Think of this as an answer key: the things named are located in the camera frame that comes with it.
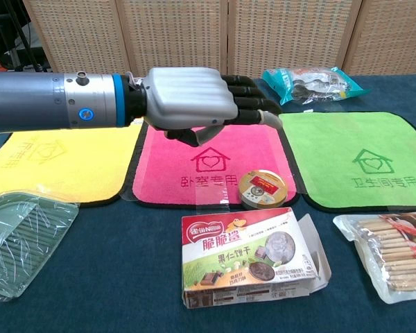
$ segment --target wicker panel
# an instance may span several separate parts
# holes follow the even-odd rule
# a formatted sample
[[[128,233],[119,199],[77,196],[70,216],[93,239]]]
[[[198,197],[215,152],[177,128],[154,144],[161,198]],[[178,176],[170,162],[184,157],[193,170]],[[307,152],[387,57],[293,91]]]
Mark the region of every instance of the wicker panel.
[[[54,71],[129,70],[115,0],[24,0]]]
[[[364,0],[344,70],[416,73],[416,0]]]
[[[117,1],[136,76],[156,66],[204,66],[226,72],[227,0]]]
[[[342,66],[360,0],[230,0],[228,72]]]

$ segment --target plastic bag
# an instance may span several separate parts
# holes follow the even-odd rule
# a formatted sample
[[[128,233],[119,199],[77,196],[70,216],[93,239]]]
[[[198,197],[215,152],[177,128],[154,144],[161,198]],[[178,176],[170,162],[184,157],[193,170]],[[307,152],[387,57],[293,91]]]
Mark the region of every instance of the plastic bag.
[[[77,213],[71,203],[21,192],[0,195],[0,301],[26,290]]]
[[[354,241],[384,302],[416,300],[416,213],[340,215],[333,222]]]
[[[339,101],[369,92],[337,67],[267,69],[262,78],[278,93],[281,105],[289,101],[302,104]]]

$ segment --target blue ring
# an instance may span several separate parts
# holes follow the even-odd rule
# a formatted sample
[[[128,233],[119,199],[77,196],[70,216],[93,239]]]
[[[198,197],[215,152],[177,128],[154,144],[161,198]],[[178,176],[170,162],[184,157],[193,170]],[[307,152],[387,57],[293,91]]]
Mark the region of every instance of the blue ring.
[[[89,108],[83,108],[78,112],[78,116],[84,121],[89,121],[94,118],[94,112]]]
[[[116,94],[116,126],[125,126],[125,96],[123,94],[123,83],[120,74],[112,74],[114,80],[114,92]]]

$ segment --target round tin can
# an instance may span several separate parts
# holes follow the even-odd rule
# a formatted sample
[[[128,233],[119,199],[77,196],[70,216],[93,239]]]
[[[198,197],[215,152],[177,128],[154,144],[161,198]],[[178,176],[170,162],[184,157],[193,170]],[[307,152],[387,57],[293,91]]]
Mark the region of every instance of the round tin can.
[[[276,208],[284,203],[288,185],[272,171],[253,170],[241,178],[239,192],[247,209]]]

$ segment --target nestle logo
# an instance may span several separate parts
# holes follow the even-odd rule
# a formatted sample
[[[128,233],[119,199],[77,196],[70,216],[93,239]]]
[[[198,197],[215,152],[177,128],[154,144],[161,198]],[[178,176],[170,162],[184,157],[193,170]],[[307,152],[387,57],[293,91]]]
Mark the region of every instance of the nestle logo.
[[[223,224],[219,221],[206,222],[195,222],[191,224],[187,229],[187,237],[195,243],[200,239],[215,237],[223,232]]]

